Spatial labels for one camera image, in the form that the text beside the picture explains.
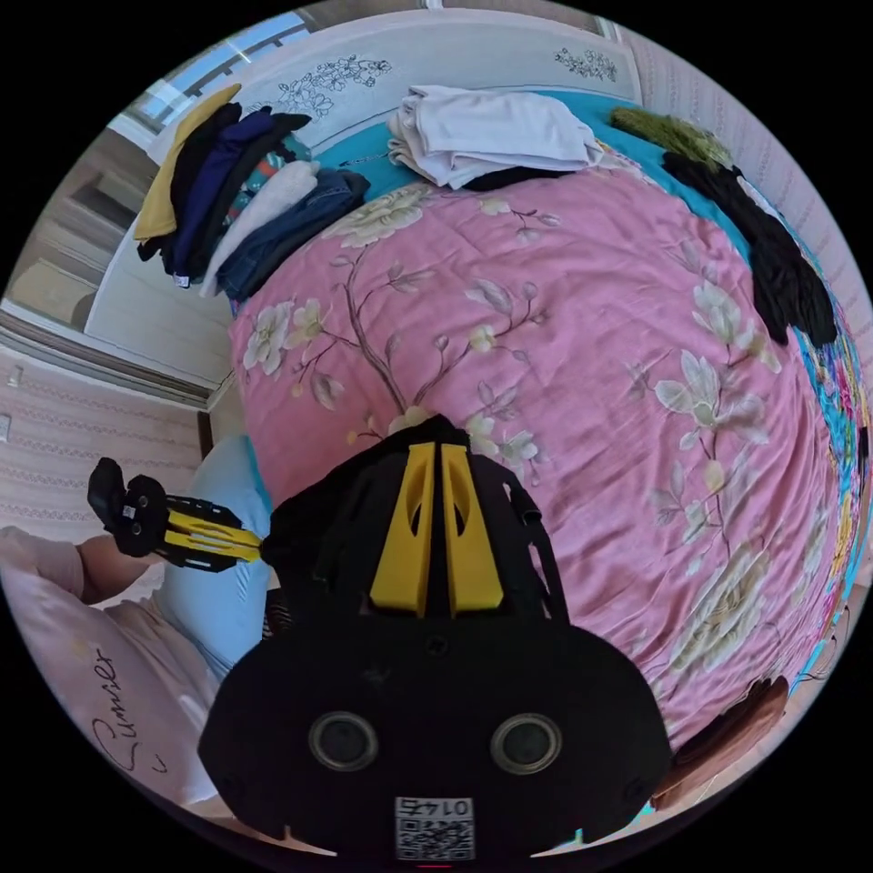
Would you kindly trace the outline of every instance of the white headboard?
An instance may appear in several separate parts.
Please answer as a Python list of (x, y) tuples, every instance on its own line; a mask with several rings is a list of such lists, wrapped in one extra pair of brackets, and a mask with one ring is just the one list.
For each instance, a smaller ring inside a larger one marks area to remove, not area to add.
[[(579, 90), (641, 102), (630, 49), (576, 27), (507, 12), (422, 9), (373, 15), (277, 48), (238, 76), (244, 109), (270, 104), (312, 121), (297, 135), (313, 150), (373, 123), (411, 85)], [(148, 149), (161, 163), (167, 127)]]

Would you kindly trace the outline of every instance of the pink striped wallpaper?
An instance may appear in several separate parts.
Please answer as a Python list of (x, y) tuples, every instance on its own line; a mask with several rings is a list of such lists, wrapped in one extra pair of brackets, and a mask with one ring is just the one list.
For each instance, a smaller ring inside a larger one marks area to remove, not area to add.
[[(19, 364), (19, 387), (7, 379)], [(28, 364), (0, 350), (0, 414), (12, 417), (0, 443), (0, 527), (55, 539), (100, 533), (88, 506), (88, 476), (100, 456), (125, 479), (145, 473), (184, 490), (200, 463), (196, 413)]]

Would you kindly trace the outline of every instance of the brown bag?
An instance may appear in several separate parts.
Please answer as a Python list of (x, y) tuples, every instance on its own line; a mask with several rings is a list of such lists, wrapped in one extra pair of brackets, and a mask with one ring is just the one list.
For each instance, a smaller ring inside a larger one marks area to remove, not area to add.
[(747, 696), (692, 737), (673, 757), (673, 766), (652, 797), (652, 806), (668, 809), (699, 791), (736, 764), (776, 725), (788, 700), (788, 681), (756, 682)]

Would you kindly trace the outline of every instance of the green towel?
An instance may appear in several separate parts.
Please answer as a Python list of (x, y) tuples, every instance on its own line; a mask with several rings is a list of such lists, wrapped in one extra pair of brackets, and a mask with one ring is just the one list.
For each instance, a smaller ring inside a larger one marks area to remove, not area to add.
[(713, 134), (681, 118), (655, 115), (638, 106), (617, 106), (609, 115), (609, 123), (668, 152), (701, 161), (710, 170), (717, 169), (719, 164), (733, 166), (730, 153)]

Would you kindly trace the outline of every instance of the pink bedspread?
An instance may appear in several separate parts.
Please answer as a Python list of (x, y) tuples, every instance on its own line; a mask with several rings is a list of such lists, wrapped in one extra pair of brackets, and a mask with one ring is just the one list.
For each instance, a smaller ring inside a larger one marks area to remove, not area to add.
[(674, 746), (820, 637), (828, 431), (747, 266), (630, 163), (492, 196), (399, 189), (292, 256), (231, 329), (272, 498), (441, 412), (543, 508), (577, 625)]

